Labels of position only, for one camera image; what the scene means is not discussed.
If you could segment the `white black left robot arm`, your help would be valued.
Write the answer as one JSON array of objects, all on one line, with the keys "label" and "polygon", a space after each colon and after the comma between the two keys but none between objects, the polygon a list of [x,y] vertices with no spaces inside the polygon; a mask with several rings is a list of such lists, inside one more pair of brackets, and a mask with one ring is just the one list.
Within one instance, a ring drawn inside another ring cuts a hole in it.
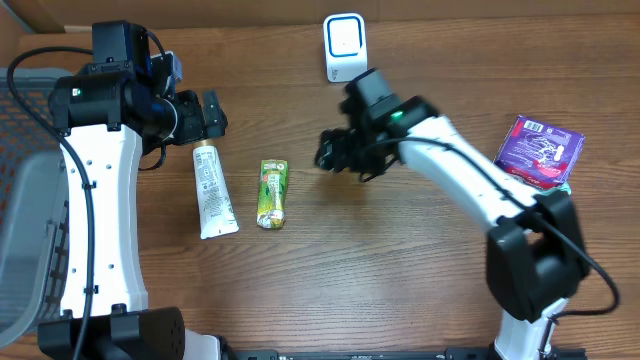
[{"label": "white black left robot arm", "polygon": [[69,258],[61,317],[38,328],[53,359],[227,359],[225,339],[188,330],[179,309],[151,309],[138,254],[137,177],[156,149],[224,134],[214,96],[177,91],[168,51],[128,21],[92,27],[93,59],[57,80],[49,98],[63,138]]}]

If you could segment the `white tube with gold cap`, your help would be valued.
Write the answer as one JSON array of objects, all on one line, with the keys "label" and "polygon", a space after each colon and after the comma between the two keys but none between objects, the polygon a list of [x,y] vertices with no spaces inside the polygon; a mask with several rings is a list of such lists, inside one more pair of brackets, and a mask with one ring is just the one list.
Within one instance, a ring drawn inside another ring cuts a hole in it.
[{"label": "white tube with gold cap", "polygon": [[239,226],[217,148],[211,140],[203,140],[194,145],[192,154],[200,238],[206,240],[238,232]]}]

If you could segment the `teal wet wipes pack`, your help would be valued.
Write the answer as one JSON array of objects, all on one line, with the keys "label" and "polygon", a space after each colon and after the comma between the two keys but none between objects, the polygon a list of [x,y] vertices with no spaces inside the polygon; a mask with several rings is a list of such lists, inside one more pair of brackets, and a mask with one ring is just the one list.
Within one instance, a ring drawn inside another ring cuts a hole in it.
[{"label": "teal wet wipes pack", "polygon": [[561,184],[559,186],[554,187],[554,190],[564,191],[567,194],[571,194],[572,193],[571,187],[570,187],[568,182],[565,182],[565,183],[563,183],[563,184]]}]

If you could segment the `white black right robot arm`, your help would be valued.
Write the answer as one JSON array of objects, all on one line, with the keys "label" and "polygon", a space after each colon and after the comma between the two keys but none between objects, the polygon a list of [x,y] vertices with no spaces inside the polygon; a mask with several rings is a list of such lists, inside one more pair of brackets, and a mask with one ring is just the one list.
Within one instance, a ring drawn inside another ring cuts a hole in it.
[{"label": "white black right robot arm", "polygon": [[401,100],[376,69],[344,88],[345,129],[322,132],[318,167],[367,182],[399,161],[438,184],[486,234],[486,282],[502,309],[486,359],[583,359],[551,336],[590,267],[575,207],[498,168],[423,98]]}]

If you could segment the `white barcode scanner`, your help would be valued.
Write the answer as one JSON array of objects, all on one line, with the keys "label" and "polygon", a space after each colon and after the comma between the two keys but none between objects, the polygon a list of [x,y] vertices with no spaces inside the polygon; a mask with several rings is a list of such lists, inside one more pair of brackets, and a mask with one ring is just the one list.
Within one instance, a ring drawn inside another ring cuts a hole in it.
[{"label": "white barcode scanner", "polygon": [[327,80],[349,82],[368,69],[365,21],[357,13],[333,14],[323,22]]}]

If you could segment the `purple sanitary pad pack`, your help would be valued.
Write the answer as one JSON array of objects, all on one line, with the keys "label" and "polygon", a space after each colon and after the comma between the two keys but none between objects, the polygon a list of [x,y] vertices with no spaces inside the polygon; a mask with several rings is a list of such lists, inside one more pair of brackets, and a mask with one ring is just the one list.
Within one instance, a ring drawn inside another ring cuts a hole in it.
[{"label": "purple sanitary pad pack", "polygon": [[568,182],[584,143],[579,132],[519,115],[494,163],[524,183],[548,190]]}]

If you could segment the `green yellow snack pouch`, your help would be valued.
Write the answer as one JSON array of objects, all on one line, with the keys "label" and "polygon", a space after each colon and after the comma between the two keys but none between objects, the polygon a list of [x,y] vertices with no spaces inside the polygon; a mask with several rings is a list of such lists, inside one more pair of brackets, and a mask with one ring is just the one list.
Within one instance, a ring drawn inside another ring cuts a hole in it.
[{"label": "green yellow snack pouch", "polygon": [[281,229],[285,223],[288,190],[288,163],[263,160],[260,166],[257,225],[264,229]]}]

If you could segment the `dark grey plastic basket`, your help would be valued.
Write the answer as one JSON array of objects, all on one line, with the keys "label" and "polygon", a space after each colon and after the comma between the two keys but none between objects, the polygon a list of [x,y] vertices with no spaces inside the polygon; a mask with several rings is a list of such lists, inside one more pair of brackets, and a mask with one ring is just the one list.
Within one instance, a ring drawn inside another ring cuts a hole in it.
[{"label": "dark grey plastic basket", "polygon": [[60,316],[68,192],[59,144],[17,104],[1,70],[1,345]]}]

